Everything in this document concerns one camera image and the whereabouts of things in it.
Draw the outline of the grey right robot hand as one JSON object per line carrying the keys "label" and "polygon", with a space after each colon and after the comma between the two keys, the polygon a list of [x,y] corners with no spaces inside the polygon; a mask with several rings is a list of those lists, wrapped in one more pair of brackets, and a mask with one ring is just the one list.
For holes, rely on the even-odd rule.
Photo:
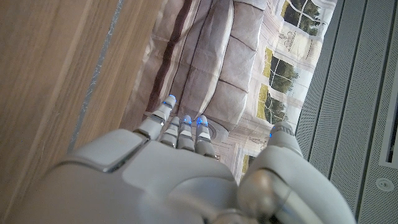
{"label": "grey right robot hand", "polygon": [[240,181],[217,161],[205,116],[168,96],[134,131],[111,131],[53,166],[9,223],[354,223],[338,189],[276,123]]}

